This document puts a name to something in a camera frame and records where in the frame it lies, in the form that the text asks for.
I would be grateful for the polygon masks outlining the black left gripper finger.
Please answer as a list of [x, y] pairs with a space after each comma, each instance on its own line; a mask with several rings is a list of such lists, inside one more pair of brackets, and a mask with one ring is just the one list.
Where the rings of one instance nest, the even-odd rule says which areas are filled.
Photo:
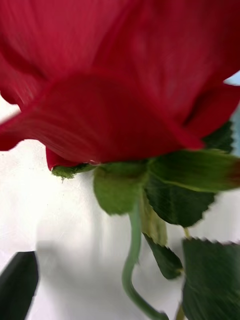
[[0, 319], [26, 319], [38, 282], [35, 252], [17, 252], [0, 274]]

